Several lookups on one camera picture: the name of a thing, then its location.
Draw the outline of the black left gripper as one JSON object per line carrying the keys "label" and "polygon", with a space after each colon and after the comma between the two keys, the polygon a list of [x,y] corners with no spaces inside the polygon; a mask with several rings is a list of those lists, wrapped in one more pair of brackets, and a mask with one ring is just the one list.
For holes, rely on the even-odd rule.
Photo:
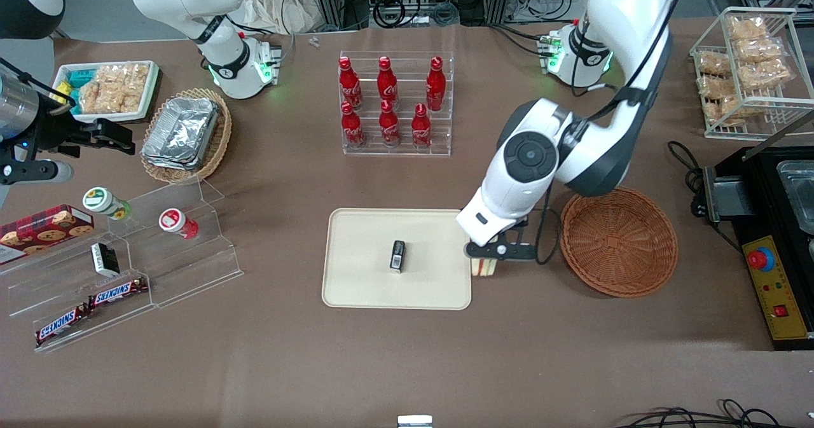
{"label": "black left gripper", "polygon": [[471,259],[534,261],[537,259],[537,246],[523,241],[527,225],[528,219],[525,217],[513,227],[496,234],[484,245],[468,242],[464,253]]}

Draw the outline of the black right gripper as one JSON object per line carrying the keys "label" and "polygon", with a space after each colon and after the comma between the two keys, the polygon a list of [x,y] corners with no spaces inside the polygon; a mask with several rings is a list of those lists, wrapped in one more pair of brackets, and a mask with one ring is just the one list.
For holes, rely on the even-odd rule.
{"label": "black right gripper", "polygon": [[53,115],[52,111],[58,108],[58,104],[51,102],[39,103],[32,123],[25,130],[27,161],[34,160],[43,151],[79,158],[82,147],[113,149],[125,155],[135,155],[133,132],[128,127],[107,119],[96,119],[94,141],[93,125],[76,121],[69,110]]}

